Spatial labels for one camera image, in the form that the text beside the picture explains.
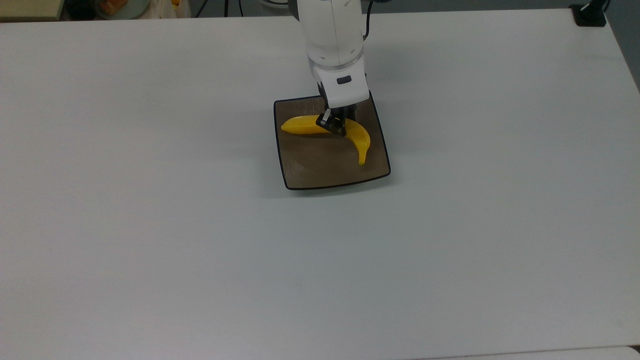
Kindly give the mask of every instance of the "black button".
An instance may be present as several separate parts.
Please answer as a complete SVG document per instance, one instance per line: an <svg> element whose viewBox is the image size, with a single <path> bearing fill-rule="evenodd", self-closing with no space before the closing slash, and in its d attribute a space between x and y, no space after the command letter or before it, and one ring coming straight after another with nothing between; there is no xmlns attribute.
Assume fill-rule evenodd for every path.
<svg viewBox="0 0 640 360"><path fill-rule="evenodd" d="M351 82L351 75L347 75L344 78L338 78L338 85L346 84Z"/></svg>

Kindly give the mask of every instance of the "square plate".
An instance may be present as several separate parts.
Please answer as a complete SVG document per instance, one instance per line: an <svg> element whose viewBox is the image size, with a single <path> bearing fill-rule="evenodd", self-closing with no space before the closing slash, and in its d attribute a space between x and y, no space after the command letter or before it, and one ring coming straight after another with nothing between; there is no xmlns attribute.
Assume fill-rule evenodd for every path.
<svg viewBox="0 0 640 360"><path fill-rule="evenodd" d="M351 141L334 134L292 135L280 129L285 121L324 113L320 96L279 100L273 104L280 168L287 189L312 190L364 183L391 173L385 138L371 95L358 103L356 119L371 137L364 165Z"/></svg>

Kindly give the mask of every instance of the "floor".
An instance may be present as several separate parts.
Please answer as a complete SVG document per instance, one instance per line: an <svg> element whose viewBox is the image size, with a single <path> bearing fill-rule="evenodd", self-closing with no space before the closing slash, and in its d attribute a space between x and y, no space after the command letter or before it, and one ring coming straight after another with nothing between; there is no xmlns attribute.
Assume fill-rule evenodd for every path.
<svg viewBox="0 0 640 360"><path fill-rule="evenodd" d="M205 0L191 0L195 16ZM286 9L274 9L259 3L259 0L230 0L229 16L240 16L238 1L242 1L244 16L288 16ZM508 10L567 8L586 0L391 0L385 4L374 4L374 13L401 12L450 12L467 10ZM200 17L222 17L224 0L208 0ZM607 10L620 49L625 56L631 74L640 89L640 0L612 0Z"/></svg>

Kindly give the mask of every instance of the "black bracket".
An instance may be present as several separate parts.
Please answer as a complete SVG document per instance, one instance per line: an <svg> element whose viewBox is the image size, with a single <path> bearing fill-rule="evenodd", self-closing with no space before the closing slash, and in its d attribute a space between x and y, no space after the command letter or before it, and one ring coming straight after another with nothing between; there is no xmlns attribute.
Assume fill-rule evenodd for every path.
<svg viewBox="0 0 640 360"><path fill-rule="evenodd" d="M600 8L596 9L585 9L584 5L570 5L569 8L573 12L573 19L575 20L575 24L578 26L588 26L592 28L602 28L607 24L607 19L604 17L604 12L602 11L602 5Z"/></svg>

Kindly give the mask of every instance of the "banana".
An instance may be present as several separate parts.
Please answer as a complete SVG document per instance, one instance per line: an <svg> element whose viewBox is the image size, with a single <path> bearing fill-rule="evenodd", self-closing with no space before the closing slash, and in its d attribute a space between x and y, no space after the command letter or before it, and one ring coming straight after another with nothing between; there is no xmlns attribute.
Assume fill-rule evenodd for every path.
<svg viewBox="0 0 640 360"><path fill-rule="evenodd" d="M293 135L330 134L329 131L316 125L317 118L318 115L292 117L285 121L280 129ZM344 128L347 131L347 135L345 137L351 140L353 145L355 145L356 150L358 150L358 164L364 165L365 160L367 159L367 151L371 145L371 137L369 136L369 133L364 127L362 127L362 125L351 119L346 119Z"/></svg>

